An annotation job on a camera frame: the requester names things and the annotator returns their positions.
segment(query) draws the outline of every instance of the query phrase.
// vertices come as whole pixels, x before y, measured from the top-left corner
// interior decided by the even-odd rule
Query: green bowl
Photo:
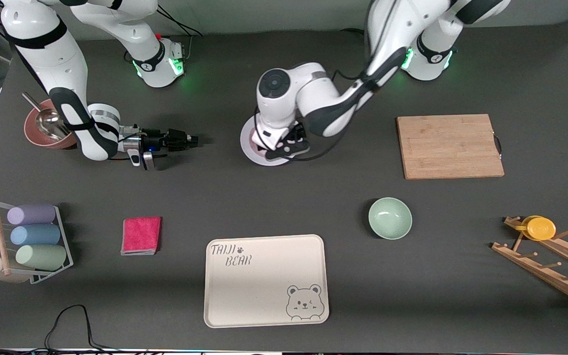
[[[411,230],[413,218],[409,207],[401,200],[385,197],[369,209],[369,225],[381,238],[399,240]]]

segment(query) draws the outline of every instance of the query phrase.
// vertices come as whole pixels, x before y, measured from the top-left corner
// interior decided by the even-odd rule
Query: blue cup
[[[10,241],[15,245],[56,245],[61,239],[61,229],[54,224],[20,225],[10,232]]]

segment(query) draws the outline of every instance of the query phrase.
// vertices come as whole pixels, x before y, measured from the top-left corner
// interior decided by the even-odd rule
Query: green indicator light
[[[168,62],[170,63],[172,70],[174,70],[174,73],[177,76],[183,74],[183,61],[182,60],[168,58]]]
[[[448,68],[448,64],[451,62],[451,57],[453,56],[453,51],[448,54],[448,58],[446,59],[446,64],[444,64],[444,69]]]
[[[135,70],[137,70],[137,76],[139,76],[141,78],[142,73],[140,72],[140,68],[138,68],[137,65],[135,64],[135,61],[133,61],[133,66],[135,67]]]
[[[404,59],[404,63],[402,64],[403,69],[406,69],[406,68],[409,67],[409,64],[411,63],[412,58],[413,58],[413,48],[410,48],[406,51],[406,59]]]

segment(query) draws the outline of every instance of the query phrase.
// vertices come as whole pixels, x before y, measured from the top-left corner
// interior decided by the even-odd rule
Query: cutting board
[[[398,117],[397,125],[408,180],[505,174],[487,114]]]

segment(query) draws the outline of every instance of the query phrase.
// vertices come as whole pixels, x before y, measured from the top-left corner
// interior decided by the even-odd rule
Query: table surface
[[[14,59],[0,94],[0,200],[59,205],[75,266],[38,285],[0,282],[0,347],[40,346],[57,313],[81,303],[95,340],[119,348],[568,354],[568,297],[489,248],[515,237],[506,215],[544,215],[568,229],[568,23],[468,29],[437,81],[397,74],[329,155],[277,168],[252,164],[239,146],[257,80],[312,60],[354,74],[364,63],[357,34],[195,38],[187,76],[161,89],[140,81],[117,41],[80,45],[90,102],[117,107],[125,124],[177,128],[205,144],[160,160],[156,172],[33,146],[20,92],[45,96]],[[396,117],[480,113],[502,142],[505,176],[404,179]],[[330,143],[313,141],[315,151]],[[366,224],[384,196],[413,212],[401,240]],[[120,256],[122,220],[146,215],[164,218],[160,251]],[[208,242],[291,234],[324,240],[329,319],[207,328]],[[530,242],[520,249],[534,250],[558,260]],[[86,347],[81,312],[64,316],[52,339]]]

